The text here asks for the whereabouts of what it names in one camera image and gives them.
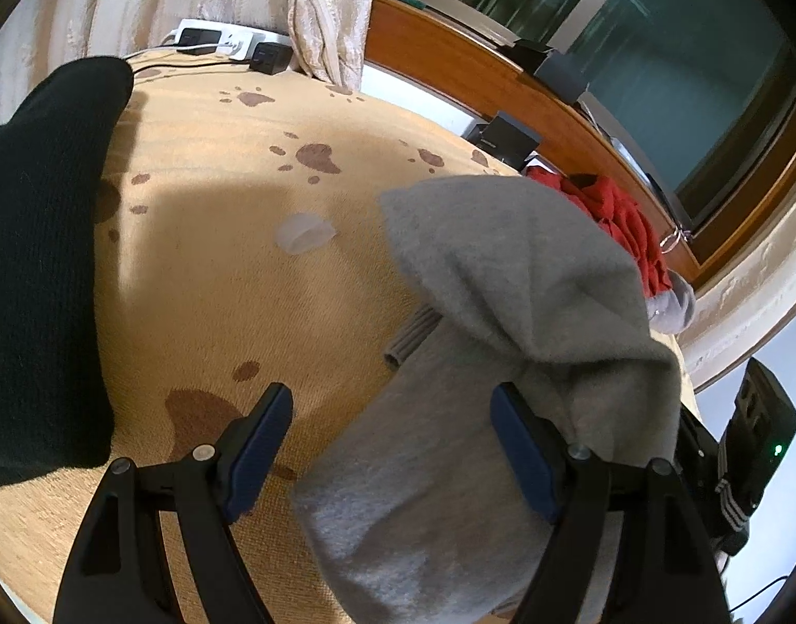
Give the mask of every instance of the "red garment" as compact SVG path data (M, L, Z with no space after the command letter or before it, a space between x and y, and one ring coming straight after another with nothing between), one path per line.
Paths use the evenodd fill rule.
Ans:
M540 166L528 167L528 178L556 189L624 247L641 271L643 294L652 297L672 288L667 263L653 227L637 202L606 178L583 174L565 178Z

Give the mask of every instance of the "clear plastic piece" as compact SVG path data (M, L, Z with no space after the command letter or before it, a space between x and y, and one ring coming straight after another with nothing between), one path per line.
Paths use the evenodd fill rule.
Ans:
M276 245L299 255L329 243L336 234L334 225L317 214L292 214L276 229Z

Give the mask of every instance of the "black sock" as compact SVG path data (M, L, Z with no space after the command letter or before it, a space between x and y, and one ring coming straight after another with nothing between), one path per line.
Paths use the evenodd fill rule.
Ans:
M77 60L0 126L0 485L109 457L92 216L132 89L126 61Z

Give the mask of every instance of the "screw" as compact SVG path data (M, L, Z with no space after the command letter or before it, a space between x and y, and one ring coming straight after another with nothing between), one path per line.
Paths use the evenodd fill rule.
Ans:
M672 465L663 458L655 458L653 460L653 472L658 476L669 476L672 471Z
M571 459L585 462L592 456L592 452L582 444L571 444L568 446L568 454Z
M205 462L205 460L209 460L216 454L216 448L213 448L210 444L201 444L200 446L195 446L192 451L192 458L197 460L198 462Z
M113 474L122 474L129 471L129 467L133 464L126 458L118 458L109 465L109 470Z

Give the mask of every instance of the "white power strip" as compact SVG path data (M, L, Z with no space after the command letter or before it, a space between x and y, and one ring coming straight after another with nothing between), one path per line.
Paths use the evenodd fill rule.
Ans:
M253 50L260 42L276 42L280 45L291 46L291 38L278 33L262 30L260 28L250 28L247 25L237 25L235 23L219 23L216 20L181 19L176 29L175 40L178 41L185 28L197 28L200 30L217 30L221 33L219 44L216 51L226 54L233 60L245 60L253 56Z

